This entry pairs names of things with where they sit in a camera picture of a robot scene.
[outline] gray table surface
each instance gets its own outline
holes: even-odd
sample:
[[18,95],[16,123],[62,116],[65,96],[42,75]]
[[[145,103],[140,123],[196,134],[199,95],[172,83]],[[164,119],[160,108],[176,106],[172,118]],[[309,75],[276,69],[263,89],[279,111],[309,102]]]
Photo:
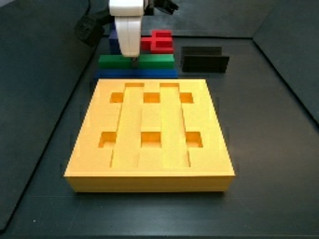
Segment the gray table surface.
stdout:
[[319,235],[319,132],[252,40],[175,38],[221,46],[225,74],[205,78],[235,166],[225,193],[80,193],[62,178],[92,95],[102,40],[17,207],[6,237]]

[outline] black block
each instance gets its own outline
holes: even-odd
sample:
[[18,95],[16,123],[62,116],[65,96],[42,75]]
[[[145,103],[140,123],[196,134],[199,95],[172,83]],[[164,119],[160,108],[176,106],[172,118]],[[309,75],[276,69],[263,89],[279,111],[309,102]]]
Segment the black block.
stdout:
[[183,72],[224,73],[229,56],[221,56],[221,47],[183,47]]

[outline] yellow tray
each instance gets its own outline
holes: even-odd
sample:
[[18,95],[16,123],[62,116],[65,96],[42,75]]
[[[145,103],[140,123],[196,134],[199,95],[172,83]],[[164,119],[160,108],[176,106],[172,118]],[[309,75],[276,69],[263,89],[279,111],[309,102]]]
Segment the yellow tray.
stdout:
[[97,82],[65,169],[74,191],[224,191],[233,177],[204,79]]

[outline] plastic block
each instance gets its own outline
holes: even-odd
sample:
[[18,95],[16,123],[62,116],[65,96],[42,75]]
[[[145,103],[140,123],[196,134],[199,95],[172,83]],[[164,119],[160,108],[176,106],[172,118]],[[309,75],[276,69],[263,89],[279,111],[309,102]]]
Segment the plastic block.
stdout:
[[116,30],[112,30],[108,37],[109,45],[120,45]]
[[116,30],[114,22],[112,22],[112,23],[109,24],[109,31],[112,31],[112,30]]
[[224,191],[233,177],[205,80],[98,80],[65,169],[74,191]]
[[[100,69],[129,69],[131,58],[121,55],[101,55],[98,59]],[[175,57],[172,54],[140,55],[139,69],[175,69]]]
[[121,55],[101,55],[98,59],[100,69],[129,69],[131,58]]
[[171,30],[153,30],[152,31],[152,36],[155,38],[159,38],[159,37],[172,37],[172,31]]
[[229,56],[221,56],[221,47],[183,47],[180,59],[183,72],[224,73]]
[[172,31],[153,30],[151,37],[141,38],[140,45],[152,54],[173,54]]
[[140,39],[140,48],[141,50],[151,50],[152,37],[143,37]]
[[155,69],[128,69],[98,70],[94,74],[94,80],[98,78],[179,78],[179,72],[175,69],[171,70],[155,70]]
[[110,55],[121,55],[120,45],[109,45],[109,53]]
[[140,56],[140,69],[173,69],[175,56],[172,54],[151,54]]

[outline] rectangular slot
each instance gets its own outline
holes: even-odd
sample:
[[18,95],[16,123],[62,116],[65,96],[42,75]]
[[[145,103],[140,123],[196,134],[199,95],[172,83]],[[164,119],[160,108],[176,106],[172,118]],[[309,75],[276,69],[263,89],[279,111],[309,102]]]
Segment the rectangular slot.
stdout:
[[185,143],[188,148],[203,148],[200,132],[185,132]]
[[160,102],[160,93],[159,92],[145,92],[143,96],[143,101],[145,103],[159,103]]
[[179,87],[179,83],[160,83],[160,87]]
[[180,98],[180,101],[183,103],[188,103],[188,104],[192,104],[195,101],[193,101],[193,95],[188,92],[181,92],[179,94],[179,98]]
[[98,148],[112,148],[116,142],[116,132],[102,132],[98,142]]
[[135,82],[124,83],[124,87],[144,87],[144,83]]
[[112,92],[109,103],[122,103],[122,92]]
[[160,148],[160,132],[141,132],[140,147]]

